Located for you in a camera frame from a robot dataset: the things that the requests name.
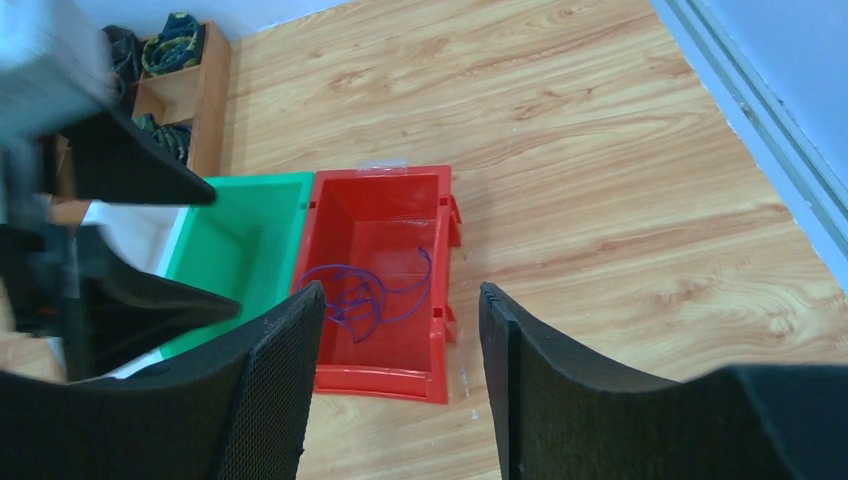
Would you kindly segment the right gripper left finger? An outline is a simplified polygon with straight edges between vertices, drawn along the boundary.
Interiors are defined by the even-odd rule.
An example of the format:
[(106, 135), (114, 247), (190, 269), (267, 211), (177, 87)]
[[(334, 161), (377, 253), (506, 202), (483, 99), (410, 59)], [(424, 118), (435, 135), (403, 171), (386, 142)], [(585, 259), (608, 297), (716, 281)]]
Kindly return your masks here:
[(5, 479), (293, 479), (304, 451), (325, 294), (126, 378), (1, 376)]

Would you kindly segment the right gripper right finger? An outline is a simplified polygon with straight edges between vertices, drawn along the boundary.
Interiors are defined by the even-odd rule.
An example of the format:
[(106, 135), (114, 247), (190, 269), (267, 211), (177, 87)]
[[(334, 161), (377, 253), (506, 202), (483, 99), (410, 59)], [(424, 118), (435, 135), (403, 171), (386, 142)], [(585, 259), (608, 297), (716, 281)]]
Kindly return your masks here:
[(479, 334), (505, 479), (843, 479), (847, 370), (729, 365), (679, 383), (556, 330), (492, 283)]

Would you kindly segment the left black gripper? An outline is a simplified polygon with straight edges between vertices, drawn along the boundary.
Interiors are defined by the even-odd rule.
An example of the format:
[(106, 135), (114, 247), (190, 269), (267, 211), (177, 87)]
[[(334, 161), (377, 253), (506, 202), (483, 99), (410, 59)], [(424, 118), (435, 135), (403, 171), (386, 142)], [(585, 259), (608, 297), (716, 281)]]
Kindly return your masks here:
[[(210, 205), (216, 189), (117, 109), (62, 130), (80, 200)], [(97, 377), (191, 330), (229, 320), (239, 302), (140, 271), (97, 226), (55, 223), (45, 192), (55, 155), (35, 138), (1, 139), (1, 280), (13, 329), (62, 335), (69, 381)]]

